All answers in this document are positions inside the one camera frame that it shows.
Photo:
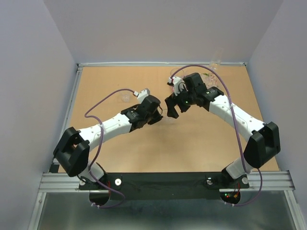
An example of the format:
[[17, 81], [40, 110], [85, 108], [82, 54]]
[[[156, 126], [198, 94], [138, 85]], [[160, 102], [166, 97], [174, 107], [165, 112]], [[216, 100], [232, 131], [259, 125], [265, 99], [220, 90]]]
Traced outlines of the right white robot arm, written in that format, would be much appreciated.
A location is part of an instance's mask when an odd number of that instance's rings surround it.
[[240, 157], [222, 170], [224, 186], [233, 186], [239, 177], [261, 168], [281, 151], [279, 128], [274, 122], [264, 123], [252, 117], [231, 103], [217, 87], [207, 88], [200, 74], [169, 77], [167, 84], [173, 88], [172, 94], [165, 99], [168, 117], [179, 117], [176, 106], [184, 113], [196, 105], [224, 120], [247, 142]]

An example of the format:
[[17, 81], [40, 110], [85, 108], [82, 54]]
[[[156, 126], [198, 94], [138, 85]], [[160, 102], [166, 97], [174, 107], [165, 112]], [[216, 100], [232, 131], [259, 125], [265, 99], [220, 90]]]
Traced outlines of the large clear tumbler glass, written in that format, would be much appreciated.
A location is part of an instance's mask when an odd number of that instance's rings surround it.
[[174, 68], [170, 71], [170, 76], [172, 75], [179, 77], [179, 78], [183, 78], [185, 76], [185, 72], [184, 70], [179, 70], [179, 68]]

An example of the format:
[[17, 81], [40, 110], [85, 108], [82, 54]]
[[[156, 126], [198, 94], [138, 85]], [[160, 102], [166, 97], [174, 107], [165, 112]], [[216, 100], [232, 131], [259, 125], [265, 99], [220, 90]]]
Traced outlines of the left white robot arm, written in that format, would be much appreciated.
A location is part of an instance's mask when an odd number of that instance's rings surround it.
[[116, 136], [159, 122], [163, 118], [158, 111], [160, 104], [159, 99], [147, 95], [138, 104], [97, 125], [79, 130], [69, 127], [59, 139], [53, 155], [69, 177], [85, 177], [95, 188], [101, 189], [107, 177], [99, 165], [89, 160], [90, 151], [96, 147], [100, 150], [104, 142]]

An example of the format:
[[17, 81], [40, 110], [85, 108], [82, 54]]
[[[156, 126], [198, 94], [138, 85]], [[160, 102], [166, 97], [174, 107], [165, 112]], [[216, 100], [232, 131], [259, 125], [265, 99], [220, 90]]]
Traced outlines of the tall stemmed wine glass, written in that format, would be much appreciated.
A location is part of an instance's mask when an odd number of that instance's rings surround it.
[[221, 59], [222, 59], [222, 55], [223, 55], [224, 49], [221, 47], [218, 47], [213, 55], [213, 57], [211, 58], [211, 61], [209, 63], [209, 68], [216, 71], [220, 64], [221, 64]]

